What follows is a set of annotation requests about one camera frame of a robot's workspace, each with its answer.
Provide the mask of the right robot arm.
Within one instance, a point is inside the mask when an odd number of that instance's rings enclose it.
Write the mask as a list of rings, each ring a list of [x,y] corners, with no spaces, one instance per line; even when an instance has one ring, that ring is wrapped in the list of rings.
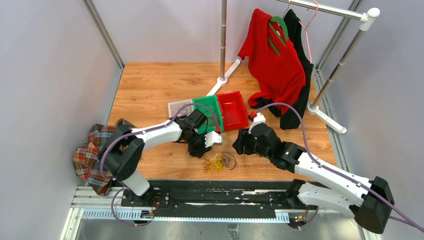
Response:
[[[242,128],[233,143],[238,155],[258,155],[275,167],[314,179],[324,187],[294,180],[295,188],[285,196],[294,209],[315,205],[344,213],[362,228],[382,234],[390,218],[394,197],[389,183],[382,177],[368,179],[331,165],[306,148],[282,141],[276,132],[260,123],[252,129]]]

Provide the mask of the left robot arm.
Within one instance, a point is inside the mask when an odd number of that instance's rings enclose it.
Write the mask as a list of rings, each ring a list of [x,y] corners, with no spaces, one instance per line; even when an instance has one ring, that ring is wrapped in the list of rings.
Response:
[[[137,170],[142,154],[165,143],[187,145],[191,157],[202,158],[211,151],[212,137],[221,136],[216,131],[199,132],[208,117],[198,109],[189,115],[176,114],[163,123],[147,128],[119,126],[99,151],[99,171],[106,179],[115,179],[134,193],[140,206],[149,206],[153,201],[150,183]]]

